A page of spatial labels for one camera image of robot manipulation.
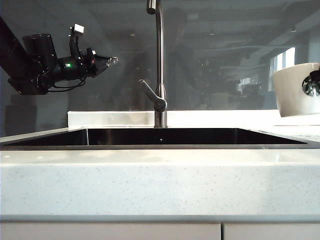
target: starbucks logo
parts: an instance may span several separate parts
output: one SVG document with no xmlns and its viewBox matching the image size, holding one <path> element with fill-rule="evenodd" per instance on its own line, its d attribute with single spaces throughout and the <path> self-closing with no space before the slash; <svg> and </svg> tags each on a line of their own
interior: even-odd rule
<svg viewBox="0 0 320 240">
<path fill-rule="evenodd" d="M 310 97 L 318 97 L 320 95 L 320 82 L 311 80 L 311 77 L 307 76 L 302 82 L 302 90 Z"/>
</svg>

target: glass partition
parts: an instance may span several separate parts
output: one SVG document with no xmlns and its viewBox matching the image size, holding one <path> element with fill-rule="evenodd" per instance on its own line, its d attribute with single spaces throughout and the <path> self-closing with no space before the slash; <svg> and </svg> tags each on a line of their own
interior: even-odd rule
<svg viewBox="0 0 320 240">
<path fill-rule="evenodd" d="M 319 0 L 162 0 L 168 110 L 276 109 L 272 73 L 320 62 Z M 3 0 L 1 16 L 23 43 L 52 35 L 58 58 L 79 45 L 119 62 L 74 90 L 22 96 L 1 69 L 1 136 L 67 126 L 68 111 L 153 110 L 138 88 L 157 82 L 156 20 L 147 0 Z M 70 86 L 78 80 L 68 82 Z"/>
</svg>

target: cabinet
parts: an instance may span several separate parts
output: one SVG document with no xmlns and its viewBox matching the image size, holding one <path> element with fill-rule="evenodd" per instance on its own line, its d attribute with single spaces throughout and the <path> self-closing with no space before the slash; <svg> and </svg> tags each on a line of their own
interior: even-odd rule
<svg viewBox="0 0 320 240">
<path fill-rule="evenodd" d="M 224 240 L 319 240 L 320 224 L 224 224 Z"/>
<path fill-rule="evenodd" d="M 3 240 L 220 240 L 220 224 L 1 223 Z"/>
</svg>

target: kitchen sink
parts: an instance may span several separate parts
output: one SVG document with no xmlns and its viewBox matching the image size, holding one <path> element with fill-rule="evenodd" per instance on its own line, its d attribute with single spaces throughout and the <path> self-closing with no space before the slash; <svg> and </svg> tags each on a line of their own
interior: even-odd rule
<svg viewBox="0 0 320 240">
<path fill-rule="evenodd" d="M 242 128 L 101 128 L 1 143 L 2 150 L 306 149 L 319 142 Z"/>
</svg>

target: black robotic arm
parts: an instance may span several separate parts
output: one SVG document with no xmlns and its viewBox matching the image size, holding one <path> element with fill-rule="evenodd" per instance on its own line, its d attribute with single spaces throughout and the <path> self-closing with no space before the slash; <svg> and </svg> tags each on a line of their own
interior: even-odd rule
<svg viewBox="0 0 320 240">
<path fill-rule="evenodd" d="M 0 65 L 10 76 L 8 82 L 22 95 L 45 95 L 48 92 L 66 92 L 83 86 L 87 77 L 96 77 L 118 62 L 117 57 L 97 55 L 87 48 L 79 50 L 79 39 L 84 27 L 75 24 L 70 33 L 71 56 L 57 58 L 48 33 L 24 36 L 25 49 L 0 16 Z M 55 83 L 79 79 L 71 87 L 58 87 Z"/>
</svg>

